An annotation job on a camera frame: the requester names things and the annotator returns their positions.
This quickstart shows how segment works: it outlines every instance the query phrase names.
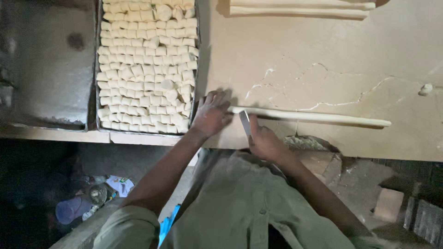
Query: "knife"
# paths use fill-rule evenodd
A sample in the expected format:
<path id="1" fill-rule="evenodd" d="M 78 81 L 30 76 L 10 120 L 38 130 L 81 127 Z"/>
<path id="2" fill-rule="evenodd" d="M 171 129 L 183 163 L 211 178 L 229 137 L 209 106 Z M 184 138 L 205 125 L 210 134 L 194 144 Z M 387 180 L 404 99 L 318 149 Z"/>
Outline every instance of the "knife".
<path id="1" fill-rule="evenodd" d="M 239 112 L 241 124 L 243 125 L 243 129 L 245 129 L 246 136 L 251 135 L 251 125 L 249 124 L 249 116 L 246 110 Z"/>

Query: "right hand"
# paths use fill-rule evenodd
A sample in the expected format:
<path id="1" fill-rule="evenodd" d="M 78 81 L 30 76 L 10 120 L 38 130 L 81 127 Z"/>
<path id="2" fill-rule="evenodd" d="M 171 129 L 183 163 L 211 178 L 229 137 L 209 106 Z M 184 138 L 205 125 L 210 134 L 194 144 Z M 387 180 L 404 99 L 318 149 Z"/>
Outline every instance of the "right hand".
<path id="1" fill-rule="evenodd" d="M 271 129 L 258 125 L 256 115 L 249 116 L 249 123 L 251 125 L 251 135 L 248 137 L 249 149 L 254 155 L 271 163 L 277 163 L 288 152 L 291 153 Z"/>

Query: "stain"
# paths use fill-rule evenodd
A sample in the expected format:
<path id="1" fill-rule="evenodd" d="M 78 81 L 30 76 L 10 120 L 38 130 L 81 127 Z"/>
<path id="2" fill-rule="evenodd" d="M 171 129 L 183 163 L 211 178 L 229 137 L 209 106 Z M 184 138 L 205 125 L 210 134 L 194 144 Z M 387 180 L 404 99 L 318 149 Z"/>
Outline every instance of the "stain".
<path id="1" fill-rule="evenodd" d="M 80 33 L 71 33 L 66 38 L 68 45 L 77 50 L 83 51 L 85 49 L 85 43 L 83 42 L 83 36 Z"/>

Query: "baking tray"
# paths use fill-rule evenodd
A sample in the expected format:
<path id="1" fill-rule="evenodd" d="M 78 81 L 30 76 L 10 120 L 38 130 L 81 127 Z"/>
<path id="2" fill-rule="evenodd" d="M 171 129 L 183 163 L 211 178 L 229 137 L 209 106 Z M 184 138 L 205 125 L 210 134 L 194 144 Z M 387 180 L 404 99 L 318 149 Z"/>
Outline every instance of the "baking tray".
<path id="1" fill-rule="evenodd" d="M 101 31 L 101 21 L 103 20 L 103 2 L 102 0 L 98 1 L 98 21 L 97 21 L 97 25 L 96 25 L 96 52 L 95 52 L 95 68 L 94 68 L 94 84 L 95 84 L 95 94 L 96 94 L 96 110 L 101 108 L 100 105 L 100 97 L 99 92 L 100 92 L 100 88 L 98 87 L 97 84 L 97 80 L 95 80 L 95 77 L 97 76 L 97 73 L 100 72 L 100 63 L 98 63 L 98 53 L 97 53 L 97 49 L 100 46 L 100 31 Z M 195 17 L 197 18 L 197 48 L 200 50 L 200 45 L 201 45 L 201 37 L 200 37 L 200 14 L 199 14 L 199 10 L 198 10 L 198 4 L 197 1 L 195 2 Z M 192 124 L 192 121 L 194 120 L 194 114 L 196 111 L 196 107 L 195 107 L 195 93 L 196 93 L 196 89 L 197 89 L 197 79 L 198 79 L 198 68 L 200 65 L 200 57 L 201 54 L 199 54 L 199 56 L 197 57 L 197 72 L 195 75 L 195 86 L 194 86 L 194 98 L 192 100 L 192 106 L 191 106 L 191 113 L 189 115 L 189 126 Z M 100 126 L 100 118 L 98 117 L 97 111 L 96 111 L 96 116 L 95 116 L 95 120 L 96 120 L 96 126 L 97 126 L 97 130 L 100 132 L 116 132 L 116 133 L 122 133 L 122 134 L 133 134 L 133 135 L 150 135 L 150 136 L 166 136 L 166 137 L 182 137 L 184 134 L 183 133 L 148 133 L 148 132 L 130 132 L 130 131 L 117 131 L 117 130 L 111 130 L 111 129 L 106 129 Z"/>
<path id="2" fill-rule="evenodd" d="M 77 132 L 94 126 L 96 20 L 88 0 L 0 0 L 1 80 L 12 86 L 11 103 L 0 104 L 2 123 Z"/>

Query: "blue object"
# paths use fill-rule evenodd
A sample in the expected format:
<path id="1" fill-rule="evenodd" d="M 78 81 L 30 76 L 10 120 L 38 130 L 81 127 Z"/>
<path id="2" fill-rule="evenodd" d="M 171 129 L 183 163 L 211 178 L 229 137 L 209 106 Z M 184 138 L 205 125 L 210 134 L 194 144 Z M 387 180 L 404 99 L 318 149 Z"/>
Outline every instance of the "blue object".
<path id="1" fill-rule="evenodd" d="M 180 205 L 176 205 L 174 211 L 172 211 L 171 216 L 166 217 L 162 223 L 160 223 L 160 235 L 159 235 L 159 247 L 165 239 L 169 229 L 171 229 L 172 223 L 174 222 L 175 216 L 179 212 Z"/>

